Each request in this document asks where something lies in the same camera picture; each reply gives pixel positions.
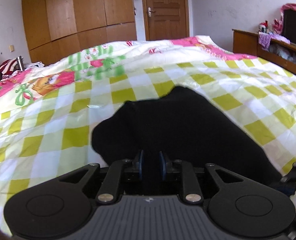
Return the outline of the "black sweater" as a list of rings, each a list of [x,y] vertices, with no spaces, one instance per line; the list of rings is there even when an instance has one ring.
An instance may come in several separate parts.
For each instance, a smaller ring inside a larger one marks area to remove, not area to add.
[[[158,99],[125,102],[93,129],[91,144],[108,165],[141,157],[143,194],[165,191],[162,155],[198,168],[213,163],[273,189],[282,177],[251,137],[201,94],[182,86]]]

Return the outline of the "checkered bed quilt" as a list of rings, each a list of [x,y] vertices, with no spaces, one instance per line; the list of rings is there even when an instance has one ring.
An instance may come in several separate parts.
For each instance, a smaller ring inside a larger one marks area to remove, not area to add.
[[[264,148],[282,174],[296,161],[296,75],[209,36],[110,42],[0,81],[0,229],[17,192],[89,163],[90,133],[127,100],[174,86],[204,95]]]

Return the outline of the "wooden side cabinet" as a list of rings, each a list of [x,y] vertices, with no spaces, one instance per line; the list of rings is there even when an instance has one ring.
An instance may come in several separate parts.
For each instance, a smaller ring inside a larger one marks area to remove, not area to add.
[[[269,49],[265,49],[258,43],[258,34],[234,29],[233,52],[261,57],[296,75],[295,44],[272,39]]]

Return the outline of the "purple cloth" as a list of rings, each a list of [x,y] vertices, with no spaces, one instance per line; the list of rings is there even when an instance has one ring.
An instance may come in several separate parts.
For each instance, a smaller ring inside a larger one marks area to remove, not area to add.
[[[271,39],[271,33],[263,33],[261,31],[258,33],[258,44],[261,45],[262,49],[265,51],[269,50]]]

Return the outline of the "pink cloth on television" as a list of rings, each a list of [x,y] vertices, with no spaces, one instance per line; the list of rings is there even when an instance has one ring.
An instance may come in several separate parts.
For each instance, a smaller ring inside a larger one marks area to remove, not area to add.
[[[286,3],[282,5],[280,12],[281,12],[281,18],[274,19],[274,23],[272,25],[272,30],[274,33],[281,35],[283,30],[283,22],[284,22],[284,12],[286,10],[293,10],[296,11],[296,4],[295,3]]]

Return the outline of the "metal flask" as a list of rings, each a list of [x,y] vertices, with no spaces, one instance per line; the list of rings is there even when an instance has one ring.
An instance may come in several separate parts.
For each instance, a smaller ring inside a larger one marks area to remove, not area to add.
[[[20,71],[24,71],[25,67],[24,67],[24,63],[23,63],[23,58],[21,56],[18,56],[18,57],[16,57],[16,60],[17,60],[18,69]]]

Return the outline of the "red white striped cloth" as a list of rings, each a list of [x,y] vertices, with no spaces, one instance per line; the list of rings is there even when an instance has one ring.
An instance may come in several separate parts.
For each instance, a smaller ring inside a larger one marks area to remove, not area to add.
[[[9,59],[0,64],[0,73],[2,75],[12,75],[18,69],[17,59]]]

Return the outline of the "wooden wardrobe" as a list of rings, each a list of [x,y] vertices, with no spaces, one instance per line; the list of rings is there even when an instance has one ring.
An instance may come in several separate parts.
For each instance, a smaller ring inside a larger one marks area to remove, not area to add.
[[[137,39],[133,0],[21,0],[32,62],[53,64],[83,49]]]

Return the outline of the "wooden door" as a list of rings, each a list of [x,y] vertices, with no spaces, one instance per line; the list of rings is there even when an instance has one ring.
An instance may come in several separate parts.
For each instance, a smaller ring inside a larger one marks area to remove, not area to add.
[[[189,36],[188,0],[142,0],[148,41]]]

